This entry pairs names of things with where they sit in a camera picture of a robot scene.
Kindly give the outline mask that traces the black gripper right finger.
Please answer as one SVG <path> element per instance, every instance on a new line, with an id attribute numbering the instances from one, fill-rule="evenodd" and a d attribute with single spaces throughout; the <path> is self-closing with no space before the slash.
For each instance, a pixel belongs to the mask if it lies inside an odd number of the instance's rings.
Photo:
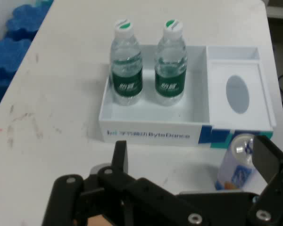
<path id="1" fill-rule="evenodd" d="M 283 226 L 283 152 L 266 136 L 255 136 L 252 161 L 267 185 L 250 208 L 248 221 Z"/>

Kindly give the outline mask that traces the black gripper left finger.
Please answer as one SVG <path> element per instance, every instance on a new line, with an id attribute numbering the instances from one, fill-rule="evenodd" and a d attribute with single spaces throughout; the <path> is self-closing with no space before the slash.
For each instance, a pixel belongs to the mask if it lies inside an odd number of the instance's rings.
<path id="1" fill-rule="evenodd" d="M 85 226 L 102 215 L 116 226 L 208 226 L 199 208 L 151 181 L 127 174 L 127 143 L 117 141 L 110 165 L 83 179 L 76 174 L 57 178 L 42 224 Z"/>

